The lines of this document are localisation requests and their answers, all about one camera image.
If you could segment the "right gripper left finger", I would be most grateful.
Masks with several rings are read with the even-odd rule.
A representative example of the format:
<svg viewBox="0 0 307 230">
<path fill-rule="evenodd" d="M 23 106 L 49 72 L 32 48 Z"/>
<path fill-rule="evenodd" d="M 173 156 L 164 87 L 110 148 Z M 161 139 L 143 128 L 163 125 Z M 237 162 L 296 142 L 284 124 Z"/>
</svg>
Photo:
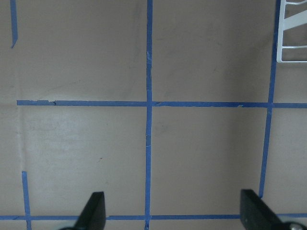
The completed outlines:
<svg viewBox="0 0 307 230">
<path fill-rule="evenodd" d="M 106 225 L 104 192 L 93 192 L 75 224 L 60 230 L 103 230 Z"/>
</svg>

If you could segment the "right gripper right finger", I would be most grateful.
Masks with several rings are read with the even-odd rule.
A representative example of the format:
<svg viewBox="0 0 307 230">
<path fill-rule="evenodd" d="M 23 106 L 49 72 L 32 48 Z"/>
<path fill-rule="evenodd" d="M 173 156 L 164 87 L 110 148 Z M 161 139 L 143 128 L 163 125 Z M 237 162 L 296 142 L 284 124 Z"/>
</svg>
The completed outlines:
<svg viewBox="0 0 307 230">
<path fill-rule="evenodd" d="M 246 230 L 305 230 L 295 221 L 282 221 L 252 189 L 240 191 L 240 221 Z"/>
</svg>

